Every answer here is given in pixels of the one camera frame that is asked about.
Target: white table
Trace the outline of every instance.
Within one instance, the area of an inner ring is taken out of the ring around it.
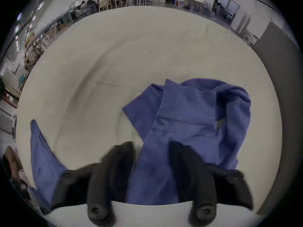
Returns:
[[[246,175],[258,210],[275,179],[282,145],[270,77],[255,52],[231,31],[161,7],[132,6],[88,16],[41,56],[17,108],[16,143],[31,184],[32,119],[58,159],[77,169],[98,162],[114,144],[142,145],[121,108],[166,78],[214,78],[247,90],[251,123],[238,169]]]

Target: blue sweatshirt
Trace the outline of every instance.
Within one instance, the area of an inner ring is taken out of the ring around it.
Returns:
[[[197,151],[206,163],[235,169],[250,121],[250,99],[237,86],[212,79],[150,85],[123,108],[143,140],[126,202],[178,203],[169,165],[168,144],[177,141]]]

